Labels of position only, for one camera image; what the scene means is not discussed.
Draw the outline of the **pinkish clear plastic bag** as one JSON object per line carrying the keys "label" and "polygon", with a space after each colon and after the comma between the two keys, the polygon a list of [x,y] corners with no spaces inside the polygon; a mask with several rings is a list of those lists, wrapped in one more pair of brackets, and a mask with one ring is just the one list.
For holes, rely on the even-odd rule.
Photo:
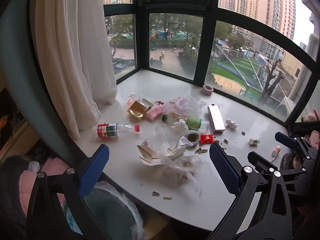
{"label": "pinkish clear plastic bag", "polygon": [[163,114],[198,118],[202,114],[202,108],[205,105],[204,101],[197,101],[192,96],[178,97],[164,103]]}

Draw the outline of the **clear bottle red label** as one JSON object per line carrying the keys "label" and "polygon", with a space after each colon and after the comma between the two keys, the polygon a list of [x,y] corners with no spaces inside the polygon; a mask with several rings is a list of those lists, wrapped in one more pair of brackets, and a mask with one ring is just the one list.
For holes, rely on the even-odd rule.
{"label": "clear bottle red label", "polygon": [[140,126],[120,123],[104,123],[95,125],[93,131],[99,138],[118,138],[139,133]]}

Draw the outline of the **crumpled white tissue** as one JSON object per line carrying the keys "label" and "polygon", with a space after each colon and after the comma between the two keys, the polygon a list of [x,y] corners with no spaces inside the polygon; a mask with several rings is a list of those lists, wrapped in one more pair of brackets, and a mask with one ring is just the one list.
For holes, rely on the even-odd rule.
{"label": "crumpled white tissue", "polygon": [[227,125],[227,127],[229,128],[229,129],[231,129],[231,130],[236,130],[236,128],[237,128],[237,126],[238,126],[238,124],[236,123],[236,122],[234,122],[234,121],[232,121],[232,120],[230,120],[230,119],[227,119],[226,120],[226,125]]}

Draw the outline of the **small white red-cap tube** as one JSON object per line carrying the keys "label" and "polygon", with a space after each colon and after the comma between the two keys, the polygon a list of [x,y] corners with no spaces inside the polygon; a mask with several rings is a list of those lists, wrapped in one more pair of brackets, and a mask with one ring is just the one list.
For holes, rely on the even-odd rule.
{"label": "small white red-cap tube", "polygon": [[278,157],[280,151],[281,151],[281,146],[277,145],[271,153],[271,162],[273,162]]}

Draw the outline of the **pink fuzzy pouch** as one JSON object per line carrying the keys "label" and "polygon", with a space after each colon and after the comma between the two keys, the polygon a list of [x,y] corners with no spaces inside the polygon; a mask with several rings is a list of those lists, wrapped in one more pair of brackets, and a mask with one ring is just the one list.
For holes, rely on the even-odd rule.
{"label": "pink fuzzy pouch", "polygon": [[161,115],[162,113],[163,113],[163,105],[158,105],[150,109],[147,112],[146,117],[149,120],[153,121],[155,118],[157,118],[157,116]]}

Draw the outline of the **pink hair scrunchie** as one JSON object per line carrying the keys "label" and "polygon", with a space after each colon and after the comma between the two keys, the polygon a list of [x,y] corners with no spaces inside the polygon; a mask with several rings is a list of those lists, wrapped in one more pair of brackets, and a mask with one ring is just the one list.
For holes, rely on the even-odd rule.
{"label": "pink hair scrunchie", "polygon": [[204,94],[204,95],[208,95],[208,96],[211,96],[212,93],[213,93],[214,89],[212,86],[210,85],[203,85],[202,86],[202,89],[201,89],[201,92]]}

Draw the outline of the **trash bin with liner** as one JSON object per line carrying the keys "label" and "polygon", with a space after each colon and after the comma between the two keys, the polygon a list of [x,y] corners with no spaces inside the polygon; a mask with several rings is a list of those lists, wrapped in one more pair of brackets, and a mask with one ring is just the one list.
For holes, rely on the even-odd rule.
{"label": "trash bin with liner", "polygon": [[147,239],[136,205],[108,182],[97,182],[84,202],[111,239]]}

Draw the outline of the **long white pink box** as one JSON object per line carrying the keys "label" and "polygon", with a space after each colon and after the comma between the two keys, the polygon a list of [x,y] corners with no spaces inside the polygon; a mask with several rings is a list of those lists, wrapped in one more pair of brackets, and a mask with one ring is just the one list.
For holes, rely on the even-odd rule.
{"label": "long white pink box", "polygon": [[223,133],[225,131],[225,124],[218,105],[208,105],[207,109],[213,132]]}

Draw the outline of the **green capped clear bottle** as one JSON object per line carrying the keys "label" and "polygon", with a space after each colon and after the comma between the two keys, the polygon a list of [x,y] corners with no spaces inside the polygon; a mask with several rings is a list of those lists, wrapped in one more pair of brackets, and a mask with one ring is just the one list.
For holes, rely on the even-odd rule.
{"label": "green capped clear bottle", "polygon": [[178,115],[162,115],[162,121],[174,126],[175,123],[185,124],[188,129],[198,131],[200,133],[207,133],[209,131],[209,121],[203,120],[201,118],[192,118],[188,116],[178,116]]}

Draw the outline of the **white sheer curtain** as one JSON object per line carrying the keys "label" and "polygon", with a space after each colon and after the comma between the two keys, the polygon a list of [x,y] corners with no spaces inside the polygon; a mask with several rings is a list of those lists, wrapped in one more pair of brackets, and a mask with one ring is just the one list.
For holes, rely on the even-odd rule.
{"label": "white sheer curtain", "polygon": [[30,9],[48,93],[69,135],[78,140],[117,96],[103,0],[30,0]]}

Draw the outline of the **gold foil box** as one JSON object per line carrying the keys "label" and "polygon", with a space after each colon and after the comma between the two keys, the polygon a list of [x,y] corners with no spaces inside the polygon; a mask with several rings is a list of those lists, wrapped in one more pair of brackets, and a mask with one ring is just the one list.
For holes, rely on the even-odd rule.
{"label": "gold foil box", "polygon": [[140,121],[144,118],[144,116],[146,116],[146,114],[148,113],[148,111],[151,109],[152,107],[146,107],[145,105],[143,105],[142,103],[140,103],[139,101],[135,101],[127,110],[128,116],[129,118],[136,120],[136,121]]}

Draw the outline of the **white torn carton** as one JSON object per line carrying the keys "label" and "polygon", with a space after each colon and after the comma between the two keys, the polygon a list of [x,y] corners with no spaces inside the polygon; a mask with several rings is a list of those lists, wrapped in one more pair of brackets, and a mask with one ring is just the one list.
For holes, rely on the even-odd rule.
{"label": "white torn carton", "polygon": [[179,157],[185,152],[186,148],[181,145],[170,146],[168,142],[164,142],[158,148],[150,148],[144,144],[138,145],[137,150],[143,164],[157,166],[166,165],[168,160]]}

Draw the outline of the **teal drape curtain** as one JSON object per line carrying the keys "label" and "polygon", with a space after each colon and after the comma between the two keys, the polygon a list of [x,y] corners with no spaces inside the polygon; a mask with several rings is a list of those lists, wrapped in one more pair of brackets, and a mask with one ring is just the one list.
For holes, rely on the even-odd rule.
{"label": "teal drape curtain", "polygon": [[9,92],[43,142],[71,166],[84,152],[69,136],[44,84],[31,36],[30,0],[1,0],[1,69]]}

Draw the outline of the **peanut shell near edge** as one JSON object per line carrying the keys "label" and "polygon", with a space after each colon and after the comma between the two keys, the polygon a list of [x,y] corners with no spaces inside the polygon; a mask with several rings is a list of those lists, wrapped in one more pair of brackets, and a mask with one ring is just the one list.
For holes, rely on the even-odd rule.
{"label": "peanut shell near edge", "polygon": [[160,194],[159,194],[158,192],[156,192],[156,191],[153,191],[153,192],[152,192],[152,195],[153,195],[153,196],[157,196],[157,197],[160,196]]}

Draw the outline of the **red snack packet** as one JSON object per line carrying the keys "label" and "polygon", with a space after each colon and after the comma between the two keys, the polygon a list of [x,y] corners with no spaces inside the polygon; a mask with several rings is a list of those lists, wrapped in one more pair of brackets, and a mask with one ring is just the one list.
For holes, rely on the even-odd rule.
{"label": "red snack packet", "polygon": [[200,135],[200,144],[212,144],[214,143],[213,134],[201,134]]}

